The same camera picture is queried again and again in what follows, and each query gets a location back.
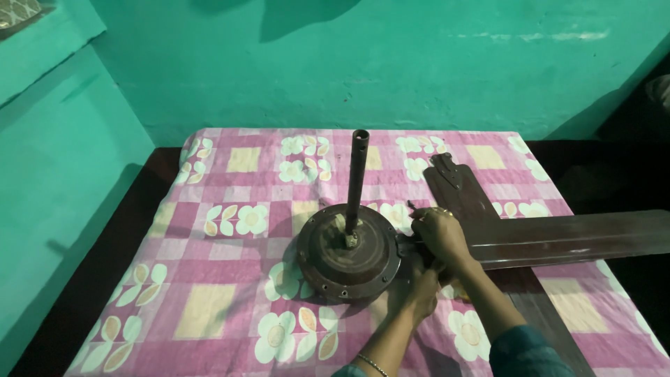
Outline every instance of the bedsheet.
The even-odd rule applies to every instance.
[[[180,173],[68,376],[329,376],[394,305],[315,297],[293,238],[346,201],[351,131],[209,128]],[[517,133],[371,131],[362,204],[410,232],[405,201],[434,205],[421,172],[449,151],[501,217],[571,215]],[[670,376],[670,360],[603,261],[534,268],[599,376]],[[490,376],[489,342],[458,287],[417,330],[401,376]]]

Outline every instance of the pink checkered bedsheet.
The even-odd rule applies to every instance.
[[[387,312],[314,297],[291,239],[319,208],[346,201],[351,131],[203,129],[68,376],[329,376]],[[501,217],[571,215],[513,132],[372,131],[362,204],[409,231],[421,176],[449,151],[469,165]],[[670,376],[670,360],[607,265],[536,268],[599,376]],[[445,287],[411,342],[402,376],[490,376],[472,306]]]

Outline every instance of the bed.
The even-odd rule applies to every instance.
[[[346,201],[351,133],[203,129],[137,255],[67,376],[329,376],[393,306],[327,303],[305,284],[293,238]],[[407,199],[434,205],[421,172],[449,151],[503,218],[571,215],[517,133],[371,131],[362,204],[409,233]],[[534,268],[597,376],[667,376],[670,360],[603,261]],[[442,290],[401,375],[490,376],[481,323],[457,286]]]

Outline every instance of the hand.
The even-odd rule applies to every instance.
[[[463,235],[463,229],[451,212],[439,208],[419,208],[410,215],[412,230],[418,233],[425,245],[438,260],[458,274],[462,267],[474,261]]]
[[[438,274],[444,268],[444,263],[435,259],[433,265],[426,270],[418,254],[411,256],[411,262],[413,281],[411,282],[411,291],[405,299],[403,310],[409,312],[412,317],[413,328],[416,329],[424,319],[433,314],[438,305],[438,294],[442,289],[440,282],[438,282]]]

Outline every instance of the sleeve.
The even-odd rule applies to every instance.
[[[500,335],[491,345],[489,360],[496,377],[575,376],[539,330],[527,325]]]
[[[332,377],[368,377],[368,375],[358,366],[347,364],[335,372]]]

